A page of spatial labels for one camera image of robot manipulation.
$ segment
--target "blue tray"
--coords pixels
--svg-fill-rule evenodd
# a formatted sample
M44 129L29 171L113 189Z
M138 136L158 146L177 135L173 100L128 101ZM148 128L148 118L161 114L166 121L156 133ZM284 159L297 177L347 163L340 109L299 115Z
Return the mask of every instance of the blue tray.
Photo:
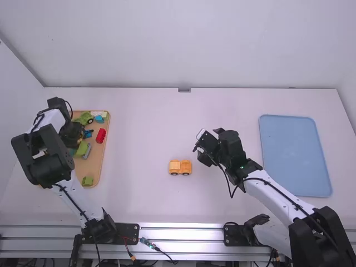
M308 117L262 115L264 169L296 196L329 197L332 186L317 126Z

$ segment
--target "metal bracket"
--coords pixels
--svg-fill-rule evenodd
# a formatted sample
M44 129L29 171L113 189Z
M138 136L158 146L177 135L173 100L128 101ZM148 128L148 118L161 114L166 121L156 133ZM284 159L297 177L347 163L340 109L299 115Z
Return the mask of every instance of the metal bracket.
M139 232L140 226L139 224L118 224L116 223L117 235L114 237L113 242L110 244L114 245L137 245L139 242ZM83 244L93 244L92 240L83 240Z
M225 246L250 246L247 238L242 235L244 225L225 225L224 244Z
M180 87L178 87L178 92L180 92L180 93L190 93L190 87L180 86Z

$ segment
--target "black cable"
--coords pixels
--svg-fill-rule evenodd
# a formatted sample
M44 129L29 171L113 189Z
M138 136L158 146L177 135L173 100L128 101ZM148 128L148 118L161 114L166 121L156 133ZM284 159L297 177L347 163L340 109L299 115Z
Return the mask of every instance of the black cable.
M59 185L59 184L54 184L54 186L57 186L57 187L59 187L60 188L60 191L63 191L65 194L66 194L66 196L68 197L68 199L71 201L71 203L73 203L73 205L77 208L77 210L80 212L80 215L83 215L84 216L84 218L87 220L87 222L88 222L88 227L89 227L89 231L90 231L90 233L91 233L91 235L92 235L92 237L93 237L93 240L94 240L94 244L95 244L95 248L96 248L96 253L97 253L97 255L98 255L98 260L99 260L99 263L98 263L98 265L100 265L100 253L99 253L99 248L98 248L98 244L96 243L96 239L95 239L95 236L94 236L94 234L93 234L93 230L92 230L92 228L91 228L91 225L90 225L90 222L89 222L89 218L87 217L87 215L85 214L85 212L84 211L82 211L82 209L75 203L75 201L71 198L71 196L69 196L69 194L68 194L68 192L66 191L66 189L63 187L63 186L61 186L61 185Z
M217 166L220 168L220 170L223 171L223 174L225 175L226 182L228 183L229 195L230 195L231 198L233 198L234 195L235 195L236 189L238 188L238 186L236 186L235 189L234 189L234 191L233 191L233 193L231 193L231 188L230 188L229 179L228 179L228 177L227 177L227 175L226 175L224 169L221 167L220 164L218 164Z
M172 263L172 264L174 264L174 265L178 264L179 261L177 261L177 260L172 260L172 258L171 258L167 253L165 253L164 251L162 251L158 246L155 247L154 249L155 249L156 251L158 251L158 252L160 252L160 253L166 255L166 256L170 259L170 260L167 260L169 263Z
M162 250L161 250L161 252L162 252L163 254L165 254L165 255L170 259L170 260L168 260L169 263L172 263L173 265L178 264L178 261L177 261L177 260L172 260L172 258L170 257L170 255L168 255L167 253L163 252Z
M71 104L69 104L69 102L67 100L65 100L65 103L67 103L69 105L69 107L71 108L71 119L73 119L73 109Z
M139 265L145 264L146 262L148 262L148 260L144 260L143 262L140 262L139 260Z
M32 156L32 134L35 131L35 129L38 127L38 125L41 123L41 121L43 120L43 118L45 117L45 115L43 113L41 114L37 114L35 120L33 121L33 127L31 129L31 131L28 134L28 148L29 148L29 153Z

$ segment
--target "black wire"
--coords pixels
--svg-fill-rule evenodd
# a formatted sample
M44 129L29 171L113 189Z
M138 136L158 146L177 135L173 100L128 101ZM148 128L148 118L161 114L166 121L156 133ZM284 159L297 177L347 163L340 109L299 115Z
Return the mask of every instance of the black wire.
M173 265L176 265L178 264L178 261L177 260L172 260L172 258L170 257L170 255L168 255L167 253L163 252L162 250L160 251L162 252L163 254L165 254L170 260L168 260L169 263L172 263Z
M267 263L266 267L268 267L268 265L271 263L274 251L275 251L275 249L272 249L271 255L269 256L269 260L268 260L268 263Z
M156 260L154 263L152 263L152 264L149 265L149 266L154 266L157 262L158 262L158 260Z
M139 261L139 265L145 264L146 262L148 262L148 260L144 260L143 262Z
M28 264L30 264L30 263L33 262L33 261L34 261L34 258L33 258L32 260L29 260L28 262L26 262L25 265L28 265Z
M32 157L32 134L35 131L35 129L38 127L38 125L41 123L41 121L43 120L43 118L45 117L45 115L43 113L41 114L37 114L35 120L33 121L33 127L31 129L31 131L28 134L28 148L29 148L29 153L30 156Z
M67 103L69 105L69 107L71 108L71 119L73 119L73 109L71 104L69 104L69 102L67 100L65 100L65 103Z
M65 188L63 187L63 186L61 186L61 185L59 185L59 184L54 184L54 186L57 186L57 187L59 187L60 189L61 189L61 191L63 191L65 194L66 194L66 196L68 197L68 199L71 201L71 203L73 203L73 205L77 208L77 210L80 212L80 215L83 215L84 216L84 218L87 220L87 222L88 222L88 227L89 227L89 231L90 231L90 233L91 233L91 235L92 235L92 237L93 237L93 240L94 240L94 244L95 244L95 248L96 248L96 253L97 253L97 255L98 255L98 260L99 260L99 263L98 263L98 265L100 265L100 253L99 253L99 248L98 248L98 244L96 243L96 239L95 239L95 236L94 236L94 234L93 234L93 230L92 230L92 228L91 228L91 225L90 225L90 222L89 222L89 218L87 217L87 215L85 214L85 212L84 211L82 211L82 209L74 202L74 200L71 198L71 196L69 196L69 194L68 194L68 192L65 190Z
M142 265L142 264L129 264L129 265L124 265L121 264L120 266L125 266L125 267L153 267L156 263L158 262L158 260L156 260L154 263L150 264L150 265Z
M234 191L233 191L233 193L231 193L229 179L228 179L228 177L227 177L227 175L226 175L224 169L221 167L220 164L218 164L217 166L220 168L220 170L223 171L223 174L225 175L226 182L228 183L229 195L230 195L231 198L233 198L234 195L235 195L236 189L238 188L238 186L236 186L235 189L234 189Z

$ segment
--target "white backdrop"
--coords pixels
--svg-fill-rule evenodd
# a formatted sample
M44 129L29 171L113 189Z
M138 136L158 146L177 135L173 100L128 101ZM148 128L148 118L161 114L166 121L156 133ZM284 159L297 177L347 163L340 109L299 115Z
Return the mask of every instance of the white backdrop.
M0 0L47 86L337 88L356 127L353 0Z
M17 161L11 138L30 128L37 112L46 108L43 86L0 40L0 199Z

